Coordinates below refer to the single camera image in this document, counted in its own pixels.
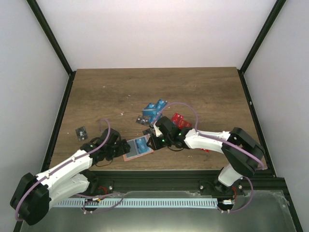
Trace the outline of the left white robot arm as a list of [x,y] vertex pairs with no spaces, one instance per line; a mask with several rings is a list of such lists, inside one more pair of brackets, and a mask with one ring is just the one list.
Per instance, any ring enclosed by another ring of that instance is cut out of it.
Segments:
[[100,137],[84,143],[71,157],[57,166],[20,179],[10,201],[15,218],[34,225],[57,203],[73,195],[90,198],[98,191],[98,177],[92,166],[128,153],[131,146],[119,132],[106,129]]

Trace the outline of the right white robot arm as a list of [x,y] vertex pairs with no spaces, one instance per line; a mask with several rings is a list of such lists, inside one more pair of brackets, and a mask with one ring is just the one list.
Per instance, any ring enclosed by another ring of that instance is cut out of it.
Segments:
[[152,150],[174,146],[179,150],[203,149],[223,154],[229,164],[211,183],[221,195],[227,194],[239,179],[252,177],[263,166],[262,157],[265,154],[262,146],[241,128],[223,132],[179,128],[165,116],[150,127],[147,146]]

